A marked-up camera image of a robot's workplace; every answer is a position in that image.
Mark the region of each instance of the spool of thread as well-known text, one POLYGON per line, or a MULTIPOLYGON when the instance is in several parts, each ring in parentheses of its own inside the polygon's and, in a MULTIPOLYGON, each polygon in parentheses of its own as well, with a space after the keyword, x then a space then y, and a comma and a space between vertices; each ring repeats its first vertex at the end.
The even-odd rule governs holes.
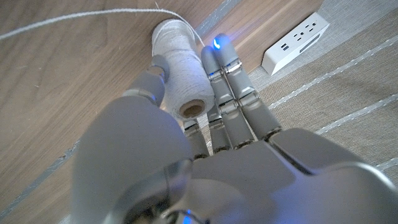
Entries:
POLYGON ((169 19, 152 34, 152 55, 162 55, 170 67, 164 106, 174 118, 188 121, 207 113, 214 92, 196 52, 195 36, 186 23, 169 19))

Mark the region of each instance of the wooden board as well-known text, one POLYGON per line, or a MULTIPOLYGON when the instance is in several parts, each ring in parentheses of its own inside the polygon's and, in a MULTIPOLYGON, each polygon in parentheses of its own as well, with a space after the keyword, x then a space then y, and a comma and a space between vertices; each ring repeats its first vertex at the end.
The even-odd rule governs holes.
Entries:
POLYGON ((261 64, 270 46, 315 12, 321 3, 320 0, 246 1, 220 21, 222 26, 216 26, 204 42, 212 44, 217 34, 227 34, 250 72, 261 64))
MULTIPOLYGON (((193 27, 221 2, 156 1, 193 27)), ((204 40, 210 44, 219 32, 227 33, 251 70, 261 63, 266 48, 320 3, 243 0, 204 40)), ((116 7, 155 7, 155 1, 5 0, 0 3, 0 33, 49 17, 116 7)), ((0 41, 1 210, 63 156, 96 114, 146 68, 153 27, 167 18, 166 14, 85 17, 0 41)), ((71 167, 68 161, 4 222, 49 223, 63 218, 68 212, 71 167)))

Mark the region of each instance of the electrical outlet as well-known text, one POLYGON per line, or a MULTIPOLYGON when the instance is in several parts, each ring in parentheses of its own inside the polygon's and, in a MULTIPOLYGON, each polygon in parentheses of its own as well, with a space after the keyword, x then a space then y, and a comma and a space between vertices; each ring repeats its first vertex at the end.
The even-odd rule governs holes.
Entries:
POLYGON ((275 74, 316 43, 328 27, 329 23, 314 12, 266 50, 261 66, 268 74, 275 74))

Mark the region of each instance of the thread spool hole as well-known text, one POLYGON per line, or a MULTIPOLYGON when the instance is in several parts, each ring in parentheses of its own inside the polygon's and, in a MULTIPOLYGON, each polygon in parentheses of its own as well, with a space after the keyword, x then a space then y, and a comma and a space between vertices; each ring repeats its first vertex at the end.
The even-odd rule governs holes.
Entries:
POLYGON ((194 118, 201 114, 204 109, 205 102, 203 100, 191 100, 181 106, 180 115, 183 118, 194 118))

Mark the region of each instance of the blue led light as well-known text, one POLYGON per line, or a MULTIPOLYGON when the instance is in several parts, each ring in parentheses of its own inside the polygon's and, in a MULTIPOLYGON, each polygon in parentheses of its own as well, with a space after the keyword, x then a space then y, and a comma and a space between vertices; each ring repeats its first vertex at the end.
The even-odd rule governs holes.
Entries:
POLYGON ((185 217, 184 220, 182 220, 182 224, 191 224, 191 218, 185 217))
POLYGON ((216 41, 216 39, 214 39, 214 46, 217 48, 217 49, 220 49, 220 45, 219 44, 217 44, 217 41, 216 41))

